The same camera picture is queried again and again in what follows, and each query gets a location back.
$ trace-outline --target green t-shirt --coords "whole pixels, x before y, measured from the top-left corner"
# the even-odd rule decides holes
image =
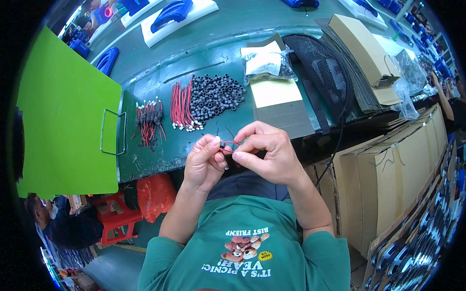
[[[183,249],[166,237],[147,245],[138,290],[344,290],[345,238],[326,231],[301,245],[291,200],[234,196],[207,201]]]

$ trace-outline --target orange plastic bag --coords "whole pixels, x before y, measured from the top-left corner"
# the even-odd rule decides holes
[[[137,181],[137,203],[145,219],[154,223],[175,203],[176,191],[170,176],[157,174]]]

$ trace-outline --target black mesh bag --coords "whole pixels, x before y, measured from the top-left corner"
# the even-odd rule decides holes
[[[306,34],[288,34],[282,37],[293,53],[291,63],[296,65],[311,101],[322,132],[328,133],[329,125],[324,115],[317,89],[327,104],[337,124],[344,125],[354,104],[354,89],[348,67],[341,55],[329,44]]]

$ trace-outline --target hand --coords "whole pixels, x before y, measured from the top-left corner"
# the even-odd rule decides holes
[[[186,159],[183,186],[189,192],[208,194],[225,172],[227,163],[219,152],[220,137],[207,134],[196,142]]]
[[[117,0],[108,0],[107,3],[105,3],[105,7],[110,7],[115,3]]]
[[[436,87],[440,86],[439,79],[437,78],[437,75],[435,75],[433,71],[431,72],[431,77],[432,77],[432,82],[434,83],[434,85]]]
[[[306,174],[284,130],[255,121],[243,127],[234,141],[240,143],[246,137],[233,153],[233,159],[240,165],[272,183],[287,186]],[[267,151],[263,160],[255,155],[262,149]]]

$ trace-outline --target green mat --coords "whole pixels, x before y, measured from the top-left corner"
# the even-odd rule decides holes
[[[20,197],[35,192],[87,195],[118,191],[117,124],[122,88],[44,28],[26,59],[17,106],[25,155]]]

